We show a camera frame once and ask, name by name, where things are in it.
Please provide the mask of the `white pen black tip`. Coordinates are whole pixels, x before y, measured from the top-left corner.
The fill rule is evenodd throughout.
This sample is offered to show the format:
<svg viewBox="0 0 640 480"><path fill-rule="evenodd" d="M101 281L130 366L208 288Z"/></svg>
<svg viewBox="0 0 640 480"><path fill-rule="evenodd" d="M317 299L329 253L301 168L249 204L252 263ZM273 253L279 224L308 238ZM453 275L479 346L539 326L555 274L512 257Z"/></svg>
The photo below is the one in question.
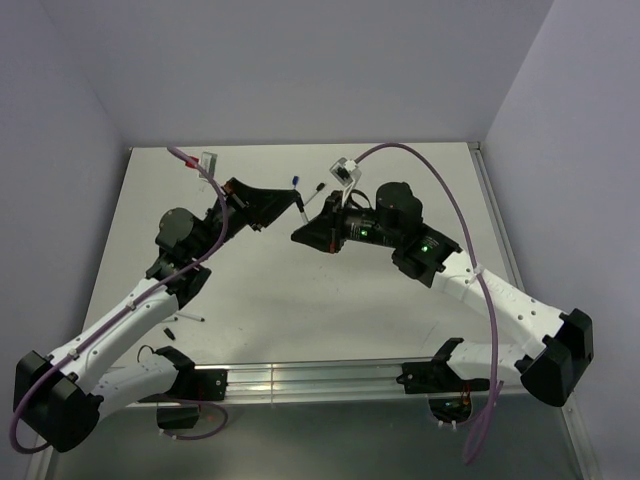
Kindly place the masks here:
<svg viewBox="0 0 640 480"><path fill-rule="evenodd" d="M305 201L305 205L310 203L317 195L318 195L319 191L316 190L314 191Z"/></svg>

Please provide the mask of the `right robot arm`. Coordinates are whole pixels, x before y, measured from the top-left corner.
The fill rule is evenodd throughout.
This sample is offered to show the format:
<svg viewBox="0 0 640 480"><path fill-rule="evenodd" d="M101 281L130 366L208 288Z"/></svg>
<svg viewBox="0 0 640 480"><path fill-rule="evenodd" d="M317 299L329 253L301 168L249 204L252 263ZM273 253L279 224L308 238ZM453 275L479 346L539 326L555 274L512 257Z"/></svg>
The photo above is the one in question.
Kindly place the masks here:
<svg viewBox="0 0 640 480"><path fill-rule="evenodd" d="M403 363L396 381L406 393L487 392L495 374L546 405L564 406L594 357L591 318L546 305L474 266L458 243L424 223L422 210L406 183L379 187L372 208L345 206L334 191L291 239L328 254L347 241L387 247L405 276L494 318L510 338L498 347L451 338L429 360Z"/></svg>

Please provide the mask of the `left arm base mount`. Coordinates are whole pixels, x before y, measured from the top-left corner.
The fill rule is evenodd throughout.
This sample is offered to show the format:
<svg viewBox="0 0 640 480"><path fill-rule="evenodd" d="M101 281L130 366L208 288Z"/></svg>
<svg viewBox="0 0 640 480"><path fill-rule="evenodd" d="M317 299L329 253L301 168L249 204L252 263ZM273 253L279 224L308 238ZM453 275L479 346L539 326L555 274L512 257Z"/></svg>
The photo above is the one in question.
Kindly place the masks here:
<svg viewBox="0 0 640 480"><path fill-rule="evenodd" d="M221 402L226 388L226 370L196 369L183 386L144 397L140 403L156 405L156 423L164 433L200 439L225 428L229 414Z"/></svg>

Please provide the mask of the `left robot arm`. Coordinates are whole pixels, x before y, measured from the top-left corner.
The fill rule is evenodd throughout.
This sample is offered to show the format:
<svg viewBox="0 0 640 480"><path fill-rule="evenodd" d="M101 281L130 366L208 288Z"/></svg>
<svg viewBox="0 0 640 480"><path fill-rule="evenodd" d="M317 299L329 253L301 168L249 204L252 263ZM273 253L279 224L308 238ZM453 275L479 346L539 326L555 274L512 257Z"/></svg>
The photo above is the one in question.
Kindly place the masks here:
<svg viewBox="0 0 640 480"><path fill-rule="evenodd" d="M211 272L203 263L244 227L268 227L290 206L295 189L258 189L232 178L215 188L218 199L204 218L181 207L159 222L159 255L127 297L90 328L47 355L34 351L16 366L14 413L9 427L15 451L34 454L17 439L26 423L46 447L67 452L98 423L141 399L163 395L187 402L197 376L185 354L167 346L141 363L112 371L113 363L155 325L174 316L200 292Z"/></svg>

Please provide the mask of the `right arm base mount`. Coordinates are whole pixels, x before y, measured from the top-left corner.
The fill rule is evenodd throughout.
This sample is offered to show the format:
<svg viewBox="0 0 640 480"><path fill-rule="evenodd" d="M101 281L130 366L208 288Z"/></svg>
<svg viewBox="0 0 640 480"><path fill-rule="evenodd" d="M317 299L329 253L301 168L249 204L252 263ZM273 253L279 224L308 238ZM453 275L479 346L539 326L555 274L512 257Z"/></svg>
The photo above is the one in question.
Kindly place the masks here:
<svg viewBox="0 0 640 480"><path fill-rule="evenodd" d="M407 395L448 394L446 398L428 401L429 411L439 426L447 424L456 428L472 416L473 406L468 383L443 362L403 363L401 373L395 381Z"/></svg>

